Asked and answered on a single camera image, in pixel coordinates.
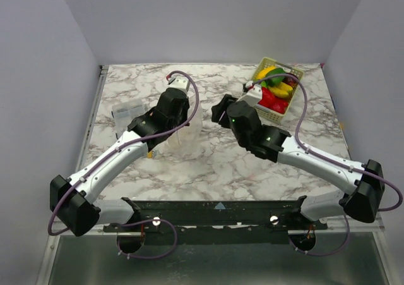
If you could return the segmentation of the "red toy bell pepper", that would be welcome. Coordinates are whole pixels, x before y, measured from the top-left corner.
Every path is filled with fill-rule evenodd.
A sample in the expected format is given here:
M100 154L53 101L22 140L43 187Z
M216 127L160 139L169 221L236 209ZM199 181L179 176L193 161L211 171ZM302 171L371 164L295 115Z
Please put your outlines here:
M275 103L275 96L269 91L267 88L263 87L261 89L262 98L258 102L259 105L270 109L272 105Z

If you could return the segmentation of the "clear zip top bag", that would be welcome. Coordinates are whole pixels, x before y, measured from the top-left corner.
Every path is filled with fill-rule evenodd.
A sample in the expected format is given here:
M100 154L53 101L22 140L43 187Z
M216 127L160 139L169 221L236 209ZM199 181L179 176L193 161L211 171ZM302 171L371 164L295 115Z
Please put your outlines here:
M202 109L198 104L196 114L188 126L173 133L166 141L165 150L176 157L192 155L198 149L200 134L203 127Z

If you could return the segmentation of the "red toy strawberry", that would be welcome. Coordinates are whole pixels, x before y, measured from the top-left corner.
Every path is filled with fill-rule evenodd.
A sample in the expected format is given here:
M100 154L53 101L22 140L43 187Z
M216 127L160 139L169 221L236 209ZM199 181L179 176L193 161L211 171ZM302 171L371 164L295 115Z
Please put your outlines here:
M275 98L275 100L270 104L270 109L279 114L285 114L287 107L288 101L279 98Z

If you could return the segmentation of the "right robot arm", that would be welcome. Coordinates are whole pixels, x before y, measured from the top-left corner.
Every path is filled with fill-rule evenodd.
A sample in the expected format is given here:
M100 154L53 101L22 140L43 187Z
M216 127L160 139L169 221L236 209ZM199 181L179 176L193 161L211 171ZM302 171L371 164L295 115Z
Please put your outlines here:
M300 197L299 207L290 214L294 227L305 229L313 221L343 214L359 222L375 221L385 190L380 163L363 164L302 147L289 132L262 124L255 108L231 95L211 111L211 120L231 129L237 143L256 157L296 167L336 186L330 193Z

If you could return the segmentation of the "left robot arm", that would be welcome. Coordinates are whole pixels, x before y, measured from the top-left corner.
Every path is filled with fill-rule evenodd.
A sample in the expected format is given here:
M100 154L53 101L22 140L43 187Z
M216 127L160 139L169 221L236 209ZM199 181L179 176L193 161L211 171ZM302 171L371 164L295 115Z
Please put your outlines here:
M166 141L187 121L189 99L184 87L169 87L157 105L132 120L127 130L90 165L50 182L50 209L75 236L97 224L115 223L134 231L140 216L129 202L120 199L103 209L95 201L104 188L135 160Z

